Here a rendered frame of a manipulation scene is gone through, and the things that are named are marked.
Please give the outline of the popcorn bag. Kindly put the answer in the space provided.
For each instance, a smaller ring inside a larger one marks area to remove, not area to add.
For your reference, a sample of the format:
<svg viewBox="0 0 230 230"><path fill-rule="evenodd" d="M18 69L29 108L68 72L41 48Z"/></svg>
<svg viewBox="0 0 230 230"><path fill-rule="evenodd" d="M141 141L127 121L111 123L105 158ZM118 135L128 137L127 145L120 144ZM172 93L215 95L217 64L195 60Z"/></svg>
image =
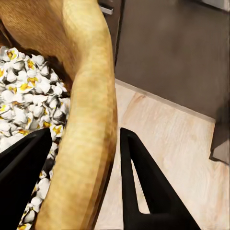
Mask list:
<svg viewBox="0 0 230 230"><path fill-rule="evenodd" d="M70 100L50 186L29 230L94 230L118 128L112 39L98 1L0 0L2 46L42 55Z"/></svg>

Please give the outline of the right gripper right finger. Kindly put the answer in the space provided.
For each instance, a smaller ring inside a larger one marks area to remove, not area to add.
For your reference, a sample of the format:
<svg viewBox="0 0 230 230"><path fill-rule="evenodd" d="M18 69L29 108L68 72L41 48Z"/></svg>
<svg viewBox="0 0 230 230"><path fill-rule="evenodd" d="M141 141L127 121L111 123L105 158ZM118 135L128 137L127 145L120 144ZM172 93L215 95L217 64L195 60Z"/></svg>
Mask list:
<svg viewBox="0 0 230 230"><path fill-rule="evenodd" d="M201 230L139 136L120 128L124 230ZM133 160L150 213L138 209Z"/></svg>

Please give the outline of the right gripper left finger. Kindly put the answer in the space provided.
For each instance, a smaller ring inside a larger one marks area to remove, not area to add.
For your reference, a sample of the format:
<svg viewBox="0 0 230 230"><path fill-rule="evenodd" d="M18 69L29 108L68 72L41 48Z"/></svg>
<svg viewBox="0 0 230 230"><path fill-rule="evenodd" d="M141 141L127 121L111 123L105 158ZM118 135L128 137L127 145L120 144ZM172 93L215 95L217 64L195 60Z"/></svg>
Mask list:
<svg viewBox="0 0 230 230"><path fill-rule="evenodd" d="M0 230L17 230L52 143L42 128L0 153Z"/></svg>

